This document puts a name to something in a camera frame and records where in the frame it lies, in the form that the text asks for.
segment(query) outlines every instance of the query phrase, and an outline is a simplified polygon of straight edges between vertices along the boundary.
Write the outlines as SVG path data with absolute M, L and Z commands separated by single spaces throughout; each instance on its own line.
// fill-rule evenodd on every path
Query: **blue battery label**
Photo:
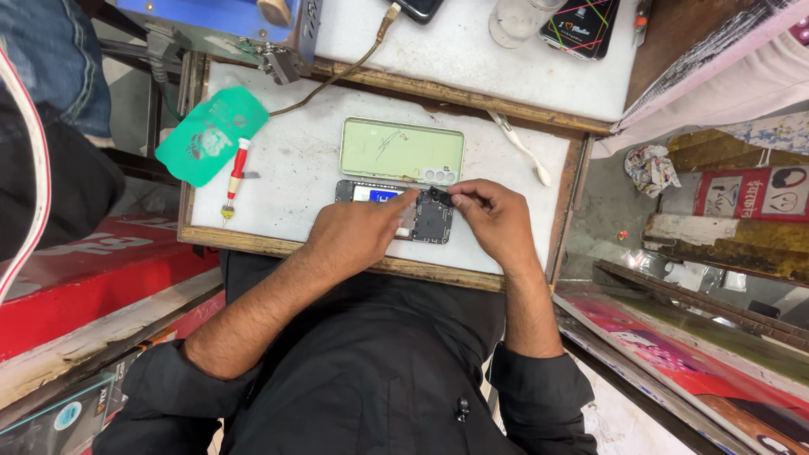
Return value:
M 398 193 L 394 193 L 393 191 L 382 191 L 379 189 L 372 189 L 371 195 L 368 197 L 368 200 L 376 202 L 387 202 L 388 199 L 398 195 L 399 195 Z

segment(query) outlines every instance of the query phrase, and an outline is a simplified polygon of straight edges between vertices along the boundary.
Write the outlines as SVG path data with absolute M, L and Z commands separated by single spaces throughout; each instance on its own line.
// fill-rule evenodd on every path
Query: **glass tumbler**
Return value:
M 489 34 L 506 49 L 523 45 L 567 0 L 499 0 L 489 16 Z

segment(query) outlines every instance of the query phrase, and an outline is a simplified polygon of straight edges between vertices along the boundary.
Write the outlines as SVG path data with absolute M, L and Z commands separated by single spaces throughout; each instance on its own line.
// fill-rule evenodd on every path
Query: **blue machine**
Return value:
M 198 50 L 254 64 L 281 85 L 311 73 L 322 5 L 323 0 L 116 1 L 149 30 L 149 53 Z

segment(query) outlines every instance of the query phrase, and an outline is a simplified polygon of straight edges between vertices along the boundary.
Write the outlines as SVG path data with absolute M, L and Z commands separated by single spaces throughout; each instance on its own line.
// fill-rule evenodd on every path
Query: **red box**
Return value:
M 35 252 L 0 305 L 0 361 L 219 265 L 176 229 L 149 215 L 107 217 L 85 239 Z

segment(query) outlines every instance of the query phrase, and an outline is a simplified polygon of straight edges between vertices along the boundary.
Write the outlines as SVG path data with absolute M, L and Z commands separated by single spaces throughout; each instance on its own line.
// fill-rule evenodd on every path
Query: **white plastic tool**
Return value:
M 489 111 L 489 115 L 492 116 L 492 118 L 494 119 L 494 123 L 497 123 L 498 126 L 500 126 L 500 128 L 502 128 L 503 133 L 506 135 L 509 142 L 514 144 L 515 147 L 517 147 L 517 149 L 520 150 L 522 153 L 530 156 L 531 159 L 534 160 L 534 165 L 535 165 L 535 167 L 534 167 L 534 175 L 536 175 L 536 178 L 538 178 L 540 180 L 540 182 L 542 182 L 542 185 L 545 185 L 545 186 L 552 185 L 553 183 L 551 182 L 550 174 L 548 174 L 548 171 L 545 170 L 544 166 L 542 166 L 542 163 L 540 163 L 540 161 L 534 156 L 534 154 L 531 153 L 531 151 L 528 150 L 523 145 L 523 143 L 519 141 L 519 137 L 517 136 L 517 132 L 514 131 L 514 128 L 511 128 L 511 124 L 508 122 L 508 119 L 506 118 L 506 116 L 504 116 L 501 113 L 496 113 L 494 111 Z

